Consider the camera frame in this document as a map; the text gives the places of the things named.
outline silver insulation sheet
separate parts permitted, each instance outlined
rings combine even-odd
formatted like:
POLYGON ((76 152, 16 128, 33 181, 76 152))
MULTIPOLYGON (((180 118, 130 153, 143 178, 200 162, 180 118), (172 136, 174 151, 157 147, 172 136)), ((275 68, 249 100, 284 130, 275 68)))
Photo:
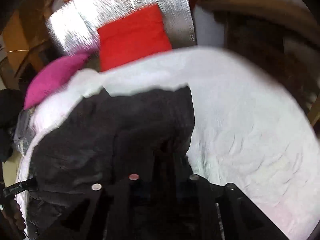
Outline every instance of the silver insulation sheet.
POLYGON ((173 48, 195 45, 188 0, 71 0, 46 22, 49 33, 65 55, 99 50, 97 29, 145 5, 157 3, 173 48))

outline black cloth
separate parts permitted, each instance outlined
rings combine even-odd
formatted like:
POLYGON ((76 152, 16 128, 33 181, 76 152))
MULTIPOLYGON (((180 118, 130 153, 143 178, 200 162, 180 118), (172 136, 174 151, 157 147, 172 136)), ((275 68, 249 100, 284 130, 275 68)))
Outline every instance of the black cloth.
POLYGON ((19 90, 0 90, 0 161, 5 162, 12 154, 12 140, 24 98, 19 90))
POLYGON ((29 237, 41 234, 94 183, 110 185, 133 173, 150 181, 146 167, 155 152, 185 155, 193 128, 188 87, 130 97, 103 90, 83 99, 34 149, 30 174, 39 191, 30 192, 29 237))

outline magenta cushion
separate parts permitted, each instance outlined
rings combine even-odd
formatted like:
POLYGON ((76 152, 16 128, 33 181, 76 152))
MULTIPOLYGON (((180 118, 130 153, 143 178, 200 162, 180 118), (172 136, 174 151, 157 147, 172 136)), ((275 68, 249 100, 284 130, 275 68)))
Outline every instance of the magenta cushion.
POLYGON ((47 96, 67 83, 73 74, 81 69, 89 54, 76 54, 56 59, 41 70, 31 81, 24 109, 29 109, 41 103, 47 96))

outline screw head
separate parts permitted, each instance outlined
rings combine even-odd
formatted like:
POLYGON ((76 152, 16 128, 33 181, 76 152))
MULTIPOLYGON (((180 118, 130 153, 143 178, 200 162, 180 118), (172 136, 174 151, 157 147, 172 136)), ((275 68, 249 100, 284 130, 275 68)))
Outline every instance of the screw head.
POLYGON ((98 191, 98 190, 102 189, 102 185, 99 184, 99 183, 93 184, 91 186, 91 189, 94 190, 94 191, 98 191))
POLYGON ((137 180, 137 179, 139 179, 139 175, 138 175, 138 174, 131 174, 131 175, 129 176, 129 179, 130 179, 130 180, 137 180))
POLYGON ((189 179, 191 179, 191 180, 193 180, 193 181, 198 180, 198 179, 199 179, 199 175, 197 175, 197 174, 192 174, 192 175, 189 176, 189 179))
POLYGON ((230 190, 234 190, 237 188, 237 186, 234 183, 227 183, 226 187, 230 190))

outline white bedsheet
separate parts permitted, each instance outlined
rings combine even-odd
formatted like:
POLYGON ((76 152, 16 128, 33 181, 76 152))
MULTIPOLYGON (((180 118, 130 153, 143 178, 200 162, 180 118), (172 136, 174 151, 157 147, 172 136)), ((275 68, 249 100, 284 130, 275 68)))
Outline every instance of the white bedsheet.
MULTIPOLYGON (((83 81, 87 92, 99 91, 101 84, 112 96, 188 84, 195 129, 187 155, 194 172, 211 183, 234 182, 289 239, 307 239, 320 219, 320 147, 281 85, 232 53, 201 47, 158 54, 99 76, 95 84, 83 81)), ((28 170, 31 154, 32 147, 21 170, 28 170)), ((18 180, 26 179, 23 173, 18 180)), ((24 205, 24 196, 19 198, 24 205)))

